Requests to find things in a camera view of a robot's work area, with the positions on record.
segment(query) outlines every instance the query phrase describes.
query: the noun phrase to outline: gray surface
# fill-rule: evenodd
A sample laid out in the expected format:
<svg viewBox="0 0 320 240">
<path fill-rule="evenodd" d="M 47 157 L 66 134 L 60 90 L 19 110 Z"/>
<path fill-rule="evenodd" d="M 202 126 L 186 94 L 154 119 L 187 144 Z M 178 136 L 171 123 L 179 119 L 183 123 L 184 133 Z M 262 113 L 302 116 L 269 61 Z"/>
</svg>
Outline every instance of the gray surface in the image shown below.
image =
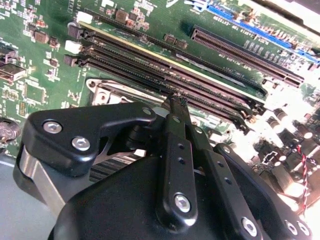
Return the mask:
<svg viewBox="0 0 320 240">
<path fill-rule="evenodd" d="M 17 187 L 13 164 L 0 157 L 0 240 L 47 240 L 56 219 L 47 206 Z"/>
</svg>

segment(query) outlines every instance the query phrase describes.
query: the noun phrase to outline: metal bracket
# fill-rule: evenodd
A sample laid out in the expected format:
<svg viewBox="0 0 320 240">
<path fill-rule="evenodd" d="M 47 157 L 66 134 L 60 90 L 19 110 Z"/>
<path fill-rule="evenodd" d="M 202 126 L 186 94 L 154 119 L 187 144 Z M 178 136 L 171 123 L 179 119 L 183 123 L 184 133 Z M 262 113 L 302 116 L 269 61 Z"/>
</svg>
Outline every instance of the metal bracket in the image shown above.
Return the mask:
<svg viewBox="0 0 320 240">
<path fill-rule="evenodd" d="M 181 106 L 174 97 L 169 101 L 156 214 L 170 231 L 179 233 L 195 224 L 198 207 L 191 143 L 186 140 Z"/>
<path fill-rule="evenodd" d="M 193 159 L 204 170 L 229 239 L 262 240 L 263 235 L 223 156 L 215 153 L 204 131 L 189 126 Z"/>
<path fill-rule="evenodd" d="M 148 126 L 157 115 L 140 102 L 35 112 L 25 122 L 22 143 L 36 159 L 69 176 L 86 174 L 100 139 L 134 126 Z"/>
<path fill-rule="evenodd" d="M 23 148 L 19 168 L 32 179 L 50 210 L 58 216 L 64 205 L 78 192 L 91 185 L 89 173 L 69 177 L 31 156 Z"/>
<path fill-rule="evenodd" d="M 214 151 L 225 158 L 252 214 L 261 221 L 264 231 L 271 239 L 312 239 L 307 224 L 229 146 L 220 143 L 215 146 Z"/>
</svg>

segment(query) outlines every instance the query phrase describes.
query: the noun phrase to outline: hex bolt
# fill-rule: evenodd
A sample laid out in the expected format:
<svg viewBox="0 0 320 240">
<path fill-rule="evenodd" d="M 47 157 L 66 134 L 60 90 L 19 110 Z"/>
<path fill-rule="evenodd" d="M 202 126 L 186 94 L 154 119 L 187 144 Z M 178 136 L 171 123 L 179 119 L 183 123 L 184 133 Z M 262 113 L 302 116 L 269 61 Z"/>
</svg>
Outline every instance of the hex bolt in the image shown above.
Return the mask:
<svg viewBox="0 0 320 240">
<path fill-rule="evenodd" d="M 224 147 L 223 147 L 223 150 L 224 150 L 227 154 L 231 153 L 230 149 L 229 149 L 227 146 L 224 146 Z"/>
<path fill-rule="evenodd" d="M 246 217 L 242 218 L 242 225 L 244 229 L 252 236 L 256 237 L 258 235 L 258 231 L 254 223 Z"/>
<path fill-rule="evenodd" d="M 151 115 L 151 111 L 150 111 L 147 107 L 144 107 L 144 108 L 143 108 L 143 112 L 144 112 L 145 114 Z"/>
<path fill-rule="evenodd" d="M 50 134 L 58 134 L 62 131 L 62 126 L 56 121 L 47 121 L 43 124 L 43 129 Z"/>
<path fill-rule="evenodd" d="M 194 129 L 198 134 L 202 134 L 202 130 L 200 127 L 196 126 Z"/>
<path fill-rule="evenodd" d="M 178 207 L 178 209 L 183 212 L 187 213 L 191 209 L 190 202 L 187 197 L 181 194 L 177 194 L 174 196 L 174 203 Z"/>
<path fill-rule="evenodd" d="M 172 118 L 175 122 L 180 123 L 180 119 L 177 116 L 173 116 Z"/>
<path fill-rule="evenodd" d="M 90 142 L 83 136 L 77 136 L 72 139 L 72 146 L 79 151 L 87 151 L 90 148 Z"/>
</svg>

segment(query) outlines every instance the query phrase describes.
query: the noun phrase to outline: motherboard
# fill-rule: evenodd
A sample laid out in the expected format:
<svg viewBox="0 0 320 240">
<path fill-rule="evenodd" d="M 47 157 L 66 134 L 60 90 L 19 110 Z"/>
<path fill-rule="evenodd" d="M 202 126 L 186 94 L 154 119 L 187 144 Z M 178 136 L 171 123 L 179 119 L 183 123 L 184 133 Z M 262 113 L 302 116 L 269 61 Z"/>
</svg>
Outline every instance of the motherboard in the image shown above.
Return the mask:
<svg viewBox="0 0 320 240">
<path fill-rule="evenodd" d="M 290 196 L 306 188 L 312 204 L 320 198 L 306 184 L 320 168 L 320 33 L 258 2 L 0 0 L 2 154 L 17 156 L 34 112 L 156 108 L 175 94 L 213 146 L 229 144 L 292 209 L 301 205 Z M 92 181 L 139 156 L 101 161 Z"/>
</svg>

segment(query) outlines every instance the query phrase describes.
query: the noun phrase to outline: white label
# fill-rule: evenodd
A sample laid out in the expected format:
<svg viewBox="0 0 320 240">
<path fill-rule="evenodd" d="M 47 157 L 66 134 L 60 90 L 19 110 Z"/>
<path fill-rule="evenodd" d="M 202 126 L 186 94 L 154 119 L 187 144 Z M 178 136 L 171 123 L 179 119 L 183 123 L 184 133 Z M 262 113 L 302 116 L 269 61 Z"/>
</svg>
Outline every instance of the white label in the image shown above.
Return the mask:
<svg viewBox="0 0 320 240">
<path fill-rule="evenodd" d="M 110 6 L 110 7 L 114 7 L 115 3 L 111 0 L 102 0 L 101 6 L 102 7 L 106 7 L 106 5 Z"/>
</svg>

